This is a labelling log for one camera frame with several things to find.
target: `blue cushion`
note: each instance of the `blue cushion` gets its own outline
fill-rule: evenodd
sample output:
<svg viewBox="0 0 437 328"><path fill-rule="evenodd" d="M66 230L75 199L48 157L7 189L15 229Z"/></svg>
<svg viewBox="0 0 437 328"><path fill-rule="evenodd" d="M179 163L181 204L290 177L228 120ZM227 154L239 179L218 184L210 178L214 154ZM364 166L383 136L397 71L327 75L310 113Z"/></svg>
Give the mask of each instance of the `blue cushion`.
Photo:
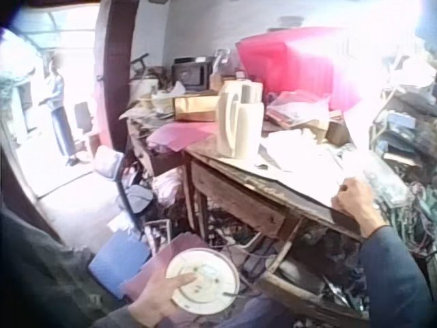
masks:
<svg viewBox="0 0 437 328"><path fill-rule="evenodd" d="M133 278L149 256L150 248L139 241L138 236L117 231L94 257L89 270L107 290L121 299L120 284Z"/></svg>

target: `white wall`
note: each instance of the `white wall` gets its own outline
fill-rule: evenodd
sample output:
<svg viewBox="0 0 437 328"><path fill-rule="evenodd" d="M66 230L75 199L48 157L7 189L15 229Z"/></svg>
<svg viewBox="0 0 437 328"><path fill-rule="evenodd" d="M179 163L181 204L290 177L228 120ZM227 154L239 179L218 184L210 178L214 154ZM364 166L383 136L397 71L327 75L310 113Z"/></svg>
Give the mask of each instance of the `white wall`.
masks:
<svg viewBox="0 0 437 328"><path fill-rule="evenodd" d="M283 16L302 16L303 26L350 26L378 0L170 0L164 63L209 55L242 38L280 27Z"/></svg>
<svg viewBox="0 0 437 328"><path fill-rule="evenodd" d="M132 59L149 53L145 59L146 65L162 65L169 4L159 5L140 0L132 38Z"/></svg>

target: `wooden door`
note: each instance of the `wooden door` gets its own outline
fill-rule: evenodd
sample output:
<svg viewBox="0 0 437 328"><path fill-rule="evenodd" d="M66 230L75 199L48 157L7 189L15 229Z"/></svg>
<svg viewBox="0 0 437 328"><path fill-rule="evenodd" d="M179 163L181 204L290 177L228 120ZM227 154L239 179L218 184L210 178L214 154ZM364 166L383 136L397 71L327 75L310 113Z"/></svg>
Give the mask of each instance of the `wooden door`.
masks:
<svg viewBox="0 0 437 328"><path fill-rule="evenodd" d="M102 144L123 151L129 101L130 50L139 0L102 0L94 42L94 97Z"/></svg>

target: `wooden table leg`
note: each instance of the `wooden table leg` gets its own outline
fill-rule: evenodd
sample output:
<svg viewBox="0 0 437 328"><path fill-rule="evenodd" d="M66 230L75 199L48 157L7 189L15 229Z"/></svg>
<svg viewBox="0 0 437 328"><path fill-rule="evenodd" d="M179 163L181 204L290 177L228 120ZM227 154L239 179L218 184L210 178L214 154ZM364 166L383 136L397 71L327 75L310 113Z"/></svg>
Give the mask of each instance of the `wooden table leg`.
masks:
<svg viewBox="0 0 437 328"><path fill-rule="evenodd" d="M195 198L197 202L197 209L199 211L200 237L208 242L208 199L198 190L195 190Z"/></svg>
<svg viewBox="0 0 437 328"><path fill-rule="evenodd" d="M191 176L191 156L187 153L183 153L183 174L184 174L184 194L185 194L185 205L186 205L186 216L190 224L191 229L196 234L199 234L199 222L195 215L194 210L194 184L193 178Z"/></svg>

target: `red cloth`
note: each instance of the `red cloth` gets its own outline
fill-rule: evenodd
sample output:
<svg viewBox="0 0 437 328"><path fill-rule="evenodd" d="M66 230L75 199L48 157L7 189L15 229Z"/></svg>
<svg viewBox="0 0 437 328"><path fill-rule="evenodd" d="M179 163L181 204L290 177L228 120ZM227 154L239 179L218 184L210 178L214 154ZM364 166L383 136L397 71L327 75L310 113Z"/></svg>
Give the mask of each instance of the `red cloth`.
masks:
<svg viewBox="0 0 437 328"><path fill-rule="evenodd" d="M266 94L331 94L330 108L347 111L361 100L346 74L347 40L344 29L304 27L245 38L237 48L246 74L262 82Z"/></svg>

